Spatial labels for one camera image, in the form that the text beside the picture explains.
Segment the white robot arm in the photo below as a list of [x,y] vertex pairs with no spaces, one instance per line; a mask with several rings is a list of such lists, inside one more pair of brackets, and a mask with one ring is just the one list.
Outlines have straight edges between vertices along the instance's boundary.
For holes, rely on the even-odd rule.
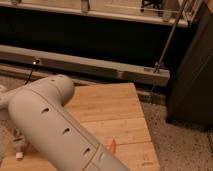
[[0,90],[0,111],[58,171],[130,171],[64,109],[73,95],[72,79],[53,75]]

